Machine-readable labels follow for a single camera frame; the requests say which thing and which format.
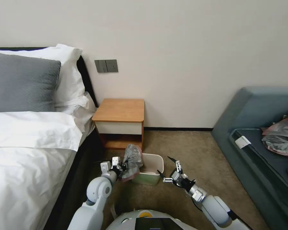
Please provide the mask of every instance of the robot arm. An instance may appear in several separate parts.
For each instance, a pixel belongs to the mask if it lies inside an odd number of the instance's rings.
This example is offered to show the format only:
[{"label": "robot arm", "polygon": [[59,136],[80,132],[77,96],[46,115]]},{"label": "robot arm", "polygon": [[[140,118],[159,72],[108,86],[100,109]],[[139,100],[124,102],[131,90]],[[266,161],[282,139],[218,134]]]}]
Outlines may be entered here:
[{"label": "robot arm", "polygon": [[100,164],[102,175],[93,179],[86,190],[87,201],[75,212],[68,230],[100,230],[103,221],[103,209],[112,187],[120,174],[119,157]]},{"label": "robot arm", "polygon": [[216,229],[251,229],[244,221],[242,221],[218,196],[207,195],[207,192],[196,185],[195,180],[189,180],[186,174],[182,173],[179,160],[168,157],[176,164],[170,177],[165,177],[160,171],[159,174],[165,183],[173,183],[183,188],[191,197],[194,205],[200,209],[207,219],[214,225]]}]

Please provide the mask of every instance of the cable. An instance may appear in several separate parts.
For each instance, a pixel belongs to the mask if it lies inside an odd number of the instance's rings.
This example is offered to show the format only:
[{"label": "cable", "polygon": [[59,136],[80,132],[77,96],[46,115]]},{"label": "cable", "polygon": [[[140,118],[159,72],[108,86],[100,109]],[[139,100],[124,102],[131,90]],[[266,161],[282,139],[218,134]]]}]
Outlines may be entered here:
[{"label": "cable", "polygon": [[192,203],[194,204],[194,206],[195,206],[198,210],[200,210],[201,212],[203,212],[203,211],[195,204],[195,202],[194,202],[194,200],[192,199],[192,197],[191,197],[191,200],[192,200]]},{"label": "cable", "polygon": [[101,163],[101,162],[105,162],[105,161],[110,161],[110,162],[112,162],[112,159],[110,159],[110,160],[101,160],[101,161],[94,161],[93,164]]},{"label": "cable", "polygon": [[229,217],[232,220],[238,219],[239,221],[241,221],[242,223],[245,224],[245,226],[247,226],[250,230],[253,230],[246,222],[244,222],[234,211],[230,210],[228,213]]}]

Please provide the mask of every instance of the black bed frame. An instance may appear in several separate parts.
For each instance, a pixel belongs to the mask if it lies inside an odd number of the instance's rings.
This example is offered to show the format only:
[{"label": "black bed frame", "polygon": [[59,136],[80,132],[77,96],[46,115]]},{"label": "black bed frame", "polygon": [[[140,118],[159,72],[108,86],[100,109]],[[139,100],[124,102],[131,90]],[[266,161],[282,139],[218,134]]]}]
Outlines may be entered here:
[{"label": "black bed frame", "polygon": [[[0,50],[40,50],[45,47],[0,47]],[[82,76],[82,81],[87,91],[92,97],[95,106],[98,107],[89,73],[87,71],[83,57],[77,61],[77,68]],[[86,188],[89,184],[91,165],[99,160],[103,155],[104,148],[99,139],[96,129],[87,136],[79,147],[72,166],[66,177],[64,185],[58,199],[51,211],[51,214],[44,227],[46,229],[67,229],[68,225],[82,202],[86,200]]]}]

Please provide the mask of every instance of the gray sofa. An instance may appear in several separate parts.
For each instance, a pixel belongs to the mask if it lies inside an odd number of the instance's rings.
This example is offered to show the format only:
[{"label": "gray sofa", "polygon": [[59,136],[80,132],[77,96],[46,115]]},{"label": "gray sofa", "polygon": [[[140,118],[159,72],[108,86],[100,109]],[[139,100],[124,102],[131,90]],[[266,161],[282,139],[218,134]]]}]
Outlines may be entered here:
[{"label": "gray sofa", "polygon": [[[212,135],[270,229],[288,229],[288,157],[268,151],[261,142],[261,127],[288,114],[288,87],[240,89]],[[239,149],[235,140],[251,144]]]}]

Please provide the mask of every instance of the nightstand drawer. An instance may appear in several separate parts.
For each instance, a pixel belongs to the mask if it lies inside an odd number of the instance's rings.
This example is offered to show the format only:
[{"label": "nightstand drawer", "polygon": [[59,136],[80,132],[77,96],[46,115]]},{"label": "nightstand drawer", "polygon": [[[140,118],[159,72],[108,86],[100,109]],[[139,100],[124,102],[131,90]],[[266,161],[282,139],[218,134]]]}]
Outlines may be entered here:
[{"label": "nightstand drawer", "polygon": [[101,134],[142,134],[142,123],[95,122]]}]

